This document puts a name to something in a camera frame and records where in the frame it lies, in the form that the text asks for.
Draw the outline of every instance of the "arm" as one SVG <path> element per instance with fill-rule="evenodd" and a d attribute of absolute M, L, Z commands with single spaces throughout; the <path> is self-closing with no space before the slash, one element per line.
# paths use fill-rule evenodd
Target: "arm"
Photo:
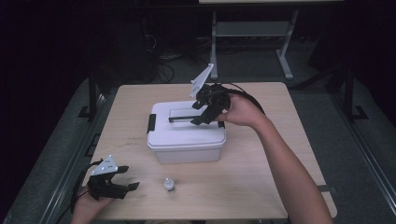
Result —
<path fill-rule="evenodd" d="M 114 199 L 111 198 L 100 198 L 99 201 L 96 201 L 88 193 L 88 190 L 88 187 L 85 187 L 78 196 L 79 198 L 74 208 L 72 224 L 89 224 L 103 208 L 114 201 Z"/>
<path fill-rule="evenodd" d="M 253 103 L 230 95 L 231 108 L 218 120 L 251 127 L 259 136 L 282 203 L 293 223 L 332 223 L 327 204 L 300 160 L 273 122 Z"/>

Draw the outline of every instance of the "gray floor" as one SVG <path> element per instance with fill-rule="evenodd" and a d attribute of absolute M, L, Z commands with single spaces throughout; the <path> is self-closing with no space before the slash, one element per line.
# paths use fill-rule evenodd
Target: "gray floor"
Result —
<path fill-rule="evenodd" d="M 315 43 L 291 43 L 287 58 L 295 75 L 293 81 L 287 81 L 283 77 L 276 54 L 270 47 L 245 50 L 235 54 L 220 54 L 219 81 L 280 81 L 288 86 L 295 85 L 318 72 L 306 64 L 314 46 Z M 208 61 L 207 54 L 203 54 L 202 58 Z M 188 83 L 205 68 L 203 62 L 189 59 L 180 59 L 168 65 L 171 65 L 176 72 L 171 83 Z M 158 78 L 153 81 L 153 83 L 159 82 Z M 333 190 L 332 196 L 338 210 L 334 222 L 337 224 L 396 223 L 396 217 L 368 169 L 359 144 L 334 101 L 334 95 L 324 90 L 326 83 L 327 79 L 324 78 L 302 91 L 290 91 L 290 95 L 321 171 Z M 91 160 L 84 157 L 84 153 L 95 134 L 102 131 L 117 88 L 112 89 L 98 101 L 99 113 L 93 122 L 78 118 L 79 110 L 89 102 L 87 93 L 88 82 L 84 81 L 64 111 L 35 168 L 13 204 L 8 223 L 54 223 L 68 205 L 70 191 L 79 171 Z M 354 102 L 355 105 L 361 105 L 369 117 L 365 120 L 356 120 L 355 124 L 394 185 L 396 183 L 395 127 L 389 123 L 370 93 L 359 82 L 355 85 Z M 70 218 L 68 212 L 61 223 L 69 223 Z M 132 222 L 96 221 L 95 223 Z M 264 220 L 263 223 L 269 223 L 269 220 Z"/>

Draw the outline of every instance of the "light wood table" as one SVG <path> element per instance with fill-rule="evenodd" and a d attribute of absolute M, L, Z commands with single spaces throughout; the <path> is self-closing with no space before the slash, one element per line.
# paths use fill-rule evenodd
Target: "light wood table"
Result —
<path fill-rule="evenodd" d="M 285 141 L 320 185 L 326 185 L 317 160 L 283 83 L 237 83 L 261 103 Z M 227 142 L 219 161 L 159 164 L 147 146 L 149 114 L 159 102 L 189 101 L 191 86 L 132 85 L 120 87 L 92 157 L 111 154 L 129 171 L 113 183 L 140 182 L 124 200 L 116 200 L 99 216 L 103 219 L 264 219 L 285 218 L 262 144 L 248 127 L 226 123 Z M 167 192 L 166 177 L 176 190 Z M 332 196 L 323 196 L 333 217 Z"/>

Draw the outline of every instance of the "small white bottle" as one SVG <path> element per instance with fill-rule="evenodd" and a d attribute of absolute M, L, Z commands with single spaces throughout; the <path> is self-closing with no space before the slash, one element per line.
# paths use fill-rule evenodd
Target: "small white bottle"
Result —
<path fill-rule="evenodd" d="M 168 191 L 172 191 L 175 189 L 175 181 L 171 178 L 166 178 L 165 182 L 163 182 L 165 189 Z"/>

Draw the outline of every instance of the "plastic container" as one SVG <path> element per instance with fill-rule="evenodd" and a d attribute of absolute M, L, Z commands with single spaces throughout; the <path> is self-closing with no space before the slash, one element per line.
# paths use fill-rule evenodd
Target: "plastic container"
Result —
<path fill-rule="evenodd" d="M 148 147 L 160 163 L 218 161 L 226 141 L 223 122 L 194 125 L 190 119 L 170 122 L 171 117 L 198 116 L 194 101 L 158 103 L 148 122 Z"/>

